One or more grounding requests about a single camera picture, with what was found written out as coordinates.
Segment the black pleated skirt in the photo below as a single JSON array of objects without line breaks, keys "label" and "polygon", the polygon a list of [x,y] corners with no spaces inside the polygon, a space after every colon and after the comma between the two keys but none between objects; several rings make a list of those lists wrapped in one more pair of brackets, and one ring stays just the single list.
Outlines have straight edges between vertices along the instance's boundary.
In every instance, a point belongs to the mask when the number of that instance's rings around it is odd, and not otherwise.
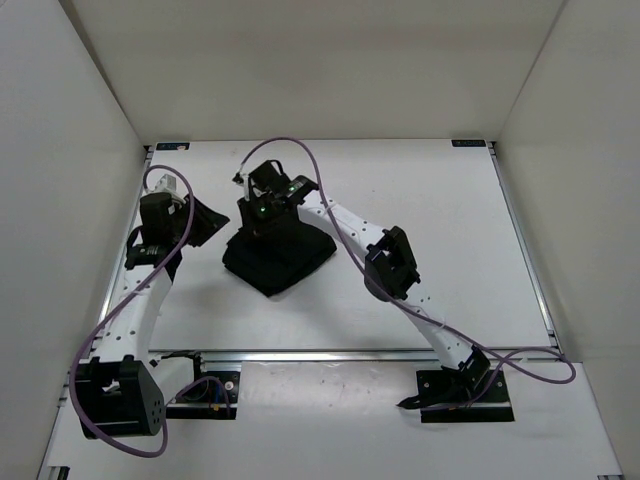
[{"label": "black pleated skirt", "polygon": [[305,223],[262,236],[242,228],[228,241],[222,262],[230,273],[272,297],[313,274],[336,251],[330,235]]}]

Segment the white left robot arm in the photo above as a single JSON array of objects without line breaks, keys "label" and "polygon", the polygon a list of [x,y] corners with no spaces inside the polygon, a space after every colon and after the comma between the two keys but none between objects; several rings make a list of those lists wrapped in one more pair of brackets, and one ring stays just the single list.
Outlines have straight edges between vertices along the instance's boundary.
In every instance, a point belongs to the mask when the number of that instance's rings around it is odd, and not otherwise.
[{"label": "white left robot arm", "polygon": [[209,385],[198,355],[153,356],[150,342],[182,248],[202,246],[230,220],[191,195],[169,193],[143,196],[139,219],[126,241],[119,304],[101,341],[75,370],[74,406],[88,438],[154,436],[171,399],[180,392],[197,398]]}]

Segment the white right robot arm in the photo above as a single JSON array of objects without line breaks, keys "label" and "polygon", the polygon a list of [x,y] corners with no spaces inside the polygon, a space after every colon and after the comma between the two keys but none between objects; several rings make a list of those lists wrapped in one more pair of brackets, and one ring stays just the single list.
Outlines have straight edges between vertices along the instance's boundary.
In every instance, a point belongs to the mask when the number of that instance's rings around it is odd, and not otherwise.
[{"label": "white right robot arm", "polygon": [[490,363],[472,341],[446,329],[421,284],[417,261],[405,231],[385,229],[349,211],[329,198],[311,179],[291,180],[276,173],[266,179],[236,173],[233,182],[243,188],[238,201],[243,224],[254,234],[273,233],[285,220],[307,223],[342,243],[358,267],[371,295],[397,306],[434,349],[448,376],[449,391],[471,400],[484,388]]}]

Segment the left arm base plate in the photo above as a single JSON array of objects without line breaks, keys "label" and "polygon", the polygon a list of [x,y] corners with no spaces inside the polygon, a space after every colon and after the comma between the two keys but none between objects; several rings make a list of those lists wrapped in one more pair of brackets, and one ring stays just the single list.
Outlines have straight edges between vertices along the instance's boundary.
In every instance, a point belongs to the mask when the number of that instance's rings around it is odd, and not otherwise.
[{"label": "left arm base plate", "polygon": [[241,386],[239,363],[209,361],[195,351],[178,351],[163,355],[161,359],[187,359],[194,372],[193,382],[196,382],[169,401],[166,407],[168,419],[236,419]]}]

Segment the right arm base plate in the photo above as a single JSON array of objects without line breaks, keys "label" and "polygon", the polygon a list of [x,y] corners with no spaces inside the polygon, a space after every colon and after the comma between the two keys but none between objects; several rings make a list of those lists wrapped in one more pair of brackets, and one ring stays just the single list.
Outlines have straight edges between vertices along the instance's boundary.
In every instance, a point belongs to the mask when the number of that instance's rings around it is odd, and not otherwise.
[{"label": "right arm base plate", "polygon": [[396,404],[419,411],[423,424],[509,423],[515,421],[504,372],[492,369],[469,393],[444,370],[416,372],[417,394]]}]

